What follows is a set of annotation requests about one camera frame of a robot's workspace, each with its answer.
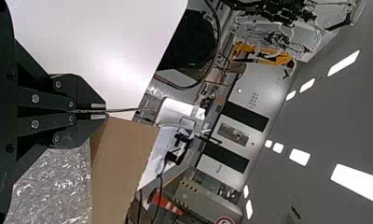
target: screw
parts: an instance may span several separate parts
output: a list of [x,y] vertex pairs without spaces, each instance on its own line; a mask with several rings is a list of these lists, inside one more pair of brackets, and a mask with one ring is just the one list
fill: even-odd
[[62,87],[62,83],[60,81],[55,82],[56,88],[60,89]]
[[32,125],[33,129],[38,129],[39,128],[39,121],[35,119],[35,120],[32,121],[31,125]]
[[32,102],[33,102],[33,104],[38,104],[39,103],[39,95],[37,95],[37,94],[32,95]]
[[15,148],[14,148],[14,146],[12,145],[12,143],[9,143],[9,144],[6,146],[6,152],[7,152],[7,153],[12,153],[14,150],[15,150]]
[[54,140],[55,140],[55,143],[60,143],[61,142],[61,136],[56,134]]
[[8,79],[13,79],[14,77],[16,77],[16,75],[13,72],[9,72],[9,73],[6,74],[6,78],[8,78]]

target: cardboard flap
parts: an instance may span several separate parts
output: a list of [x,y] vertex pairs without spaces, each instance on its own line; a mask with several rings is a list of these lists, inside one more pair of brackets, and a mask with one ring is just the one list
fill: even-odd
[[159,128],[109,118],[90,139],[93,224],[122,223]]

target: ceiling light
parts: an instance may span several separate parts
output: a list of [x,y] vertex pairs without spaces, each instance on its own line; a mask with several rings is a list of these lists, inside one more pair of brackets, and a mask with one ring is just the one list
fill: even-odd
[[373,175],[338,164],[331,180],[373,201]]
[[244,187],[244,190],[242,191],[244,193],[244,198],[248,197],[248,194],[250,194],[250,190],[248,189],[248,185]]
[[299,163],[302,166],[306,166],[306,164],[309,161],[310,156],[311,156],[310,153],[307,153],[307,152],[304,152],[304,151],[301,151],[301,150],[297,150],[297,149],[294,148],[294,149],[292,149],[292,152],[289,155],[289,159],[291,161],[295,161],[296,163]]
[[280,143],[274,144],[273,151],[277,153],[282,153],[283,152],[284,145]]
[[341,60],[339,63],[333,65],[331,67],[331,69],[329,69],[328,76],[330,77],[330,76],[334,75],[335,73],[337,73],[338,71],[340,71],[341,69],[355,63],[355,61],[358,58],[359,52],[360,51],[357,50],[352,55],[350,55],[347,58]]
[[265,147],[268,147],[268,148],[270,148],[272,144],[273,144],[273,142],[272,142],[272,141],[270,141],[270,140],[267,140],[267,141],[266,141],[266,143],[265,143]]
[[285,98],[285,101],[289,101],[297,94],[297,91],[291,91]]
[[247,218],[250,219],[254,212],[251,200],[248,200],[247,204],[245,205],[245,210],[247,210]]
[[300,88],[300,93],[310,89],[312,87],[312,85],[314,85],[314,81],[315,81],[315,78],[306,82],[305,84],[303,84],[303,86]]

